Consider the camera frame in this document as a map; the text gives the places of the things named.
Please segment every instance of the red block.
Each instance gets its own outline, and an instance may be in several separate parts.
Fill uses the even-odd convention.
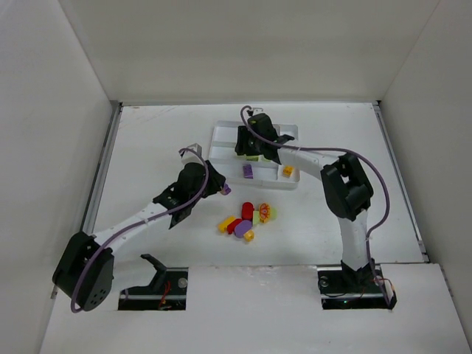
[[[226,230],[227,230],[227,232],[228,232],[229,235],[232,234],[232,233],[235,231],[235,227],[236,227],[237,225],[239,225],[239,223],[240,223],[241,221],[243,221],[243,219],[236,219],[235,221],[233,221],[232,223],[230,223],[230,224],[228,225],[228,227],[226,228]]]
[[[243,204],[243,211],[241,212],[241,217],[244,220],[252,221],[252,216],[254,214],[254,205],[252,203],[246,202]]]

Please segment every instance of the white wall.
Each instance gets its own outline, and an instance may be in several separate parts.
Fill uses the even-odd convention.
[[[471,19],[471,0],[442,0],[381,104],[426,248],[445,269],[469,341]]]
[[[111,114],[57,0],[0,0],[0,343],[36,353]]]
[[[437,0],[60,0],[111,99],[378,100]]]

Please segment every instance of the white tabletop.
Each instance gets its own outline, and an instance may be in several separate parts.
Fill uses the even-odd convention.
[[[116,311],[115,293],[73,314],[60,293],[41,354],[471,353],[438,265],[382,269],[392,312],[322,310],[308,265],[191,267],[185,311]]]
[[[113,226],[138,212],[177,179],[182,169],[178,149],[194,142],[208,156],[218,120],[238,120],[242,105],[125,107],[113,149],[95,230]],[[378,263],[422,262],[411,219],[377,117],[370,103],[263,103],[274,123],[296,124],[304,146],[344,147],[365,155],[385,178],[392,211],[372,234]],[[384,213],[384,196],[375,175],[364,167],[374,187],[369,225]],[[321,182],[302,174],[292,191],[231,185],[228,196],[198,202],[192,215],[142,252],[166,266],[261,266],[337,264],[341,237],[336,217],[325,203]],[[245,244],[221,235],[217,225],[238,215],[241,204],[269,202],[279,217],[255,228]]]

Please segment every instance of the white tray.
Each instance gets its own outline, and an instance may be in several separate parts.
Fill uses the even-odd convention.
[[[245,156],[235,152],[237,127],[242,122],[220,120],[215,123],[212,144],[209,149],[209,160],[215,169],[226,177],[229,183],[250,184],[278,190],[292,190],[298,186],[300,171],[294,169],[290,177],[282,174],[284,166],[266,161],[262,156],[259,161],[247,161]],[[278,134],[288,134],[298,139],[298,127],[289,124],[274,124]],[[243,165],[252,166],[254,179],[244,178]]]

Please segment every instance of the purple round block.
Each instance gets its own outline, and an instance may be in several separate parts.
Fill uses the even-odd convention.
[[[243,220],[235,227],[235,236],[243,238],[244,234],[252,229],[252,222],[250,220]]]

